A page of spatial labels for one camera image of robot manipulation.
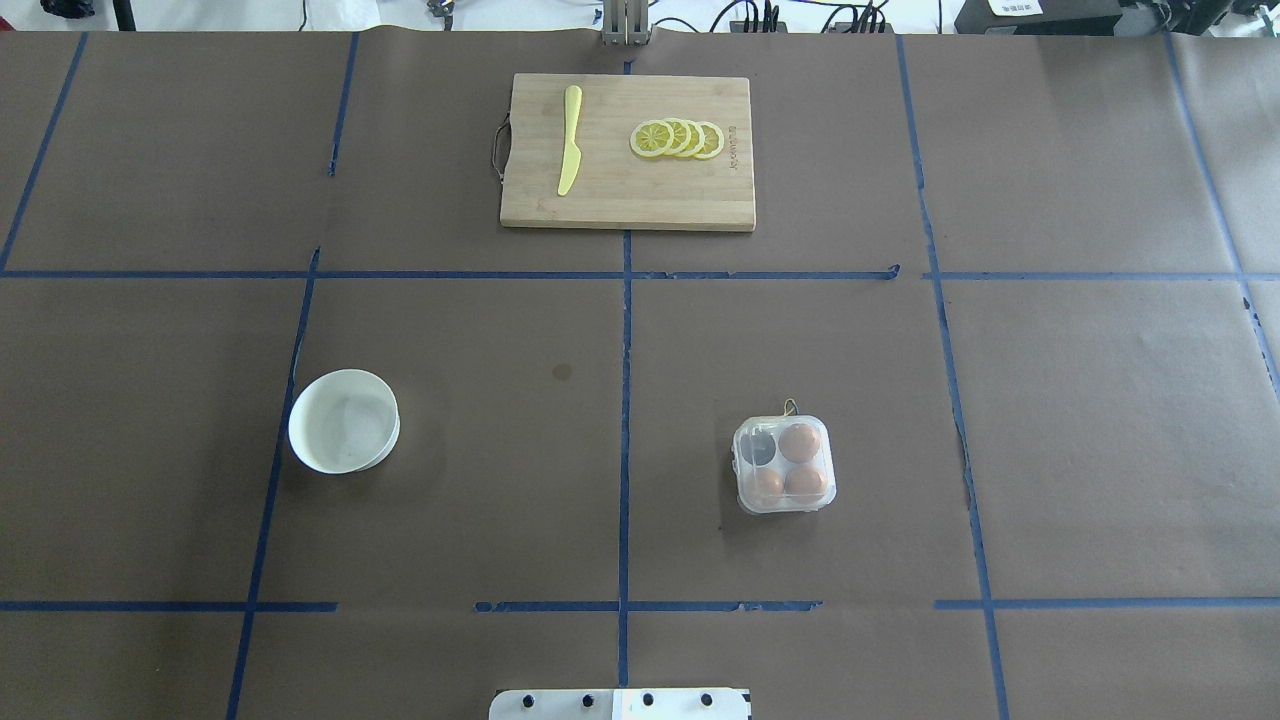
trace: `white mounting plate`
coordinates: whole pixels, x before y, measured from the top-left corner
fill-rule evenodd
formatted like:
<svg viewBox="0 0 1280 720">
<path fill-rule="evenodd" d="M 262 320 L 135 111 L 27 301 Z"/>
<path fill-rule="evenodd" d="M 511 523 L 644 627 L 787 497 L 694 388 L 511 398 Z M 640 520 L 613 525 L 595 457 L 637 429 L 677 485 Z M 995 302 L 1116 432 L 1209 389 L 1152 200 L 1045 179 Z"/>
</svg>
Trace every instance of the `white mounting plate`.
<svg viewBox="0 0 1280 720">
<path fill-rule="evenodd" d="M 704 694 L 710 705 L 703 703 Z M 590 707 L 582 703 L 586 696 Z M 751 720 L 750 697 L 750 691 L 733 688 L 503 691 L 489 705 L 489 720 Z"/>
</svg>

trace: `blue tape line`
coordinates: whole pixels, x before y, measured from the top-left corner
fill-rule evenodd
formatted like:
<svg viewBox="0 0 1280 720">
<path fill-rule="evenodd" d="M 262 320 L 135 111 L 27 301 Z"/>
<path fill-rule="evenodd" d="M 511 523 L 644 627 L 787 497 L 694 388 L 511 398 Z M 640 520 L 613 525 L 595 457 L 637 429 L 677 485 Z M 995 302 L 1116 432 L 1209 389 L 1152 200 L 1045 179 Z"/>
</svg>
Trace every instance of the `blue tape line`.
<svg viewBox="0 0 1280 720">
<path fill-rule="evenodd" d="M 924 273 L 923 279 L 933 279 L 933 273 Z M 1235 282 L 1239 277 L 1234 273 L 1042 273 L 1042 272 L 1007 272 L 1007 273 L 938 273 L 943 281 L 1201 281 L 1201 282 Z"/>
<path fill-rule="evenodd" d="M 1275 355 L 1271 354 L 1271 343 L 1267 342 L 1267 333 L 1262 329 L 1262 320 L 1258 318 L 1258 304 L 1253 301 L 1253 293 L 1249 291 L 1249 283 L 1243 278 L 1244 266 L 1240 264 L 1240 254 L 1235 247 L 1235 236 L 1231 234 L 1231 227 L 1226 223 L 1226 211 L 1222 209 L 1222 199 L 1217 192 L 1217 184 L 1213 182 L 1213 176 L 1208 172 L 1208 160 L 1204 159 L 1204 147 L 1199 141 L 1199 132 L 1196 129 L 1196 120 L 1192 119 L 1190 105 L 1187 104 L 1187 92 L 1183 90 L 1183 73 L 1178 68 L 1178 55 L 1174 53 L 1174 40 L 1169 32 L 1165 32 L 1165 54 L 1169 56 L 1169 70 L 1174 77 L 1174 90 L 1178 95 L 1178 108 L 1183 113 L 1183 122 L 1187 123 L 1187 132 L 1190 135 L 1192 146 L 1196 149 L 1196 161 L 1199 163 L 1201 174 L 1204 176 L 1204 184 L 1208 187 L 1210 200 L 1213 204 L 1213 214 L 1217 217 L 1217 223 L 1222 228 L 1222 237 L 1226 238 L 1226 252 L 1231 259 L 1231 269 L 1235 270 L 1239 283 L 1240 293 L 1244 297 L 1244 302 L 1248 305 L 1249 323 L 1253 325 L 1253 337 L 1258 342 L 1258 350 L 1262 352 L 1262 363 L 1266 365 L 1267 374 L 1271 377 L 1271 391 L 1275 393 L 1276 400 L 1280 401 L 1280 370 L 1276 369 Z"/>
<path fill-rule="evenodd" d="M 887 270 L 855 272 L 643 272 L 631 273 L 632 281 L 891 281 L 900 265 Z M 378 281 L 378 279 L 461 279 L 461 281 L 621 281 L 626 273 L 614 270 L 4 270 L 0 277 L 15 279 L 305 279 Z"/>
<path fill-rule="evenodd" d="M 660 270 L 635 273 L 637 281 L 891 281 L 897 278 L 901 265 L 892 265 L 887 270 L 865 272 L 707 272 L 707 270 L 680 270 L 664 273 Z"/>
<path fill-rule="evenodd" d="M 627 602 L 627 612 L 809 612 L 822 607 L 820 600 L 728 600 Z M 620 612 L 614 601 L 477 602 L 476 612 Z"/>
<path fill-rule="evenodd" d="M 293 355 L 289 360 L 289 377 L 284 384 L 284 404 L 280 409 L 280 424 L 275 432 L 275 455 L 271 459 L 271 475 L 266 483 L 266 502 L 262 503 L 262 523 L 257 532 L 257 550 L 253 553 L 253 574 L 248 583 L 248 600 L 244 607 L 244 623 L 241 626 L 239 648 L 236 652 L 236 670 L 232 675 L 232 689 L 227 702 L 227 720 L 234 720 L 239 710 L 241 687 L 244 684 L 244 665 L 248 661 L 248 646 L 253 637 L 253 615 L 257 611 L 257 593 L 262 582 L 262 566 L 266 562 L 266 543 L 271 533 L 271 514 L 275 511 L 275 495 L 280 486 L 280 465 L 284 456 L 284 438 L 289 428 L 289 413 L 293 409 L 293 391 L 297 387 L 298 356 L 302 354 L 302 341 L 307 334 L 307 318 L 311 315 L 311 296 L 316 287 L 316 268 L 320 265 L 320 249 L 311 254 L 307 269 L 307 288 L 302 293 L 302 310 L 298 313 L 298 331 L 293 337 Z"/>
<path fill-rule="evenodd" d="M 996 610 L 1280 607 L 1280 597 L 1070 597 L 993 600 Z M 982 610 L 980 600 L 938 600 L 934 610 Z"/>
<path fill-rule="evenodd" d="M 128 600 L 4 601 L 0 612 L 243 612 L 243 602 L 148 602 Z"/>
<path fill-rule="evenodd" d="M 329 156 L 329 177 L 338 174 L 338 149 L 342 147 L 342 127 L 347 122 L 347 100 L 351 99 L 351 78 L 356 74 L 356 50 L 360 47 L 360 33 L 351 33 L 351 47 L 347 50 L 347 76 L 342 79 L 342 99 L 338 100 L 338 122 L 333 124 L 333 155 Z"/>
<path fill-rule="evenodd" d="M 8 600 L 0 612 L 244 612 L 243 602 Z M 264 602 L 259 612 L 337 612 L 337 602 Z"/>
<path fill-rule="evenodd" d="M 303 279 L 301 270 L 5 270 L 0 277 L 14 279 Z"/>
<path fill-rule="evenodd" d="M 631 63 L 626 64 L 631 73 Z M 631 231 L 622 232 L 622 418 L 618 487 L 618 687 L 630 682 L 627 633 L 631 598 Z"/>
<path fill-rule="evenodd" d="M 933 301 L 937 306 L 938 329 L 942 336 L 942 355 L 947 369 L 947 391 L 951 395 L 951 415 L 956 433 L 960 436 L 960 448 L 964 455 L 964 483 L 969 493 L 969 528 L 973 534 L 973 555 L 978 561 L 978 587 L 982 592 L 983 619 L 987 625 L 987 651 L 991 656 L 991 675 L 996 688 L 996 708 L 1000 720 L 1009 720 L 1009 697 L 1005 692 L 1005 670 L 1000 659 L 1000 637 L 996 632 L 996 611 L 991 603 L 991 578 L 987 573 L 987 550 L 982 539 L 982 518 L 978 514 L 978 493 L 973 480 L 973 460 L 969 455 L 969 434 L 965 429 L 964 406 L 960 404 L 960 384 L 956 379 L 955 355 L 951 350 L 951 327 L 947 322 L 946 297 L 942 295 L 938 247 L 933 234 L 933 220 L 924 199 L 924 160 L 920 156 L 920 137 L 915 126 L 915 108 L 911 102 L 911 81 L 906 69 L 906 47 L 902 36 L 895 35 L 897 44 L 897 69 L 902 81 L 902 105 L 906 110 L 906 129 L 911 140 L 911 158 L 915 165 L 915 190 L 920 202 L 920 222 L 928 238 L 929 270 L 933 274 Z"/>
<path fill-rule="evenodd" d="M 820 600 L 733 600 L 733 601 L 650 601 L 630 603 L 632 612 L 809 612 L 822 607 Z"/>
<path fill-rule="evenodd" d="M 618 272 L 554 270 L 325 270 L 320 279 L 620 281 Z"/>
<path fill-rule="evenodd" d="M 617 601 L 477 602 L 476 612 L 617 612 Z"/>
<path fill-rule="evenodd" d="M 31 164 L 31 173 L 27 174 L 27 184 L 22 188 L 22 197 L 18 200 L 18 209 L 13 214 L 13 223 L 9 225 L 9 234 L 5 237 L 4 249 L 0 250 L 0 270 L 9 264 L 9 254 L 13 252 L 13 243 L 18 240 L 18 228 L 22 225 L 22 217 L 27 214 L 27 202 L 31 201 L 31 192 L 36 190 L 36 178 L 40 177 L 40 168 L 45 164 L 45 154 L 49 152 L 49 143 L 54 140 L 54 129 L 58 127 L 58 118 L 67 105 L 67 96 L 72 91 L 72 81 L 79 68 L 81 58 L 84 55 L 84 44 L 88 42 L 88 33 L 82 32 L 79 42 L 76 44 L 76 54 L 72 55 L 72 64 L 67 68 L 67 77 L 63 78 L 63 88 L 54 102 L 54 113 L 49 117 L 45 127 L 45 137 L 40 141 L 40 150 L 36 151 L 36 160 Z"/>
<path fill-rule="evenodd" d="M 253 612 L 337 612 L 337 602 L 259 602 Z"/>
</svg>

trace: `plastic egg container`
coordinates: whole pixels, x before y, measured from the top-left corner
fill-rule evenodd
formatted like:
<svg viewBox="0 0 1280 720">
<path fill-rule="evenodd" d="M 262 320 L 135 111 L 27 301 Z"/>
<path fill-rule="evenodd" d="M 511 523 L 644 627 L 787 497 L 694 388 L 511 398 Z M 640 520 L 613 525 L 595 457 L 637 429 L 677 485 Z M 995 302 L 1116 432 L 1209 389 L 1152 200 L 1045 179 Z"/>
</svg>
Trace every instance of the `plastic egg container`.
<svg viewBox="0 0 1280 720">
<path fill-rule="evenodd" d="M 737 502 L 753 515 L 813 512 L 836 498 L 827 425 L 812 415 L 751 418 L 733 433 Z"/>
</svg>

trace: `brown egg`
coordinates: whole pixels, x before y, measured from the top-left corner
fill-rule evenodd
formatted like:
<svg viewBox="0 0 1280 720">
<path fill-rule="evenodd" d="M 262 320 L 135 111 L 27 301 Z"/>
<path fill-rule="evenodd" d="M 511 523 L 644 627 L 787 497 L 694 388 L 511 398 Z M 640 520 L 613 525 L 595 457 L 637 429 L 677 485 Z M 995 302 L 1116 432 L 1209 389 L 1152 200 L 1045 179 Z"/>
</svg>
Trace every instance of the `brown egg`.
<svg viewBox="0 0 1280 720">
<path fill-rule="evenodd" d="M 822 447 L 822 436 L 818 429 L 806 423 L 796 423 L 782 430 L 782 439 L 778 441 L 778 450 L 782 456 L 792 462 L 808 462 L 818 455 Z"/>
<path fill-rule="evenodd" d="M 758 468 L 751 479 L 750 501 L 758 507 L 777 507 L 782 500 L 782 475 L 768 468 Z"/>
<path fill-rule="evenodd" d="M 797 500 L 817 500 L 827 495 L 827 477 L 813 465 L 801 465 L 787 473 L 787 495 Z"/>
</svg>

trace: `plastic knife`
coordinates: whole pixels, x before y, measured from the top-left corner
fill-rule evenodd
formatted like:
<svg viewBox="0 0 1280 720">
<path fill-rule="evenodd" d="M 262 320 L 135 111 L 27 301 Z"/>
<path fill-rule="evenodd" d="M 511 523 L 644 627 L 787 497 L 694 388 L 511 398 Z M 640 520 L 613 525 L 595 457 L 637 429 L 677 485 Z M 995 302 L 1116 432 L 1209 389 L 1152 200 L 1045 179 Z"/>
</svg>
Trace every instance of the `plastic knife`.
<svg viewBox="0 0 1280 720">
<path fill-rule="evenodd" d="M 568 195 L 577 179 L 577 168 L 582 164 L 582 151 L 577 149 L 577 114 L 582 109 L 582 88 L 571 85 L 564 88 L 564 158 L 561 160 L 561 183 L 556 190 L 561 196 Z"/>
</svg>

